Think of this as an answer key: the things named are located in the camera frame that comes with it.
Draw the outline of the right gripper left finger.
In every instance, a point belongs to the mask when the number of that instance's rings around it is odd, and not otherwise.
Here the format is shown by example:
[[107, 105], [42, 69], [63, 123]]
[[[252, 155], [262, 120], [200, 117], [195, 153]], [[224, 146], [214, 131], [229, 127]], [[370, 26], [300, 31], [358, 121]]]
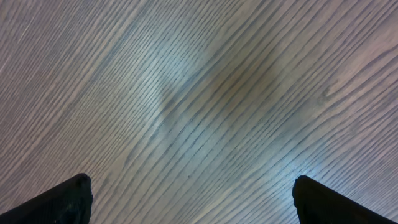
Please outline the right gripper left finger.
[[1, 214], [1, 224], [89, 224], [92, 203], [91, 179], [81, 173]]

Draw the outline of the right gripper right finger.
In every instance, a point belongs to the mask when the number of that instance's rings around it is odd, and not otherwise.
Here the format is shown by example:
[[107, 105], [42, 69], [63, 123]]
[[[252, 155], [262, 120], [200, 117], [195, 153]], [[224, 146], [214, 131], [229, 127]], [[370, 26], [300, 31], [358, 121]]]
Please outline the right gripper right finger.
[[292, 196], [300, 224], [396, 224], [306, 175], [295, 180]]

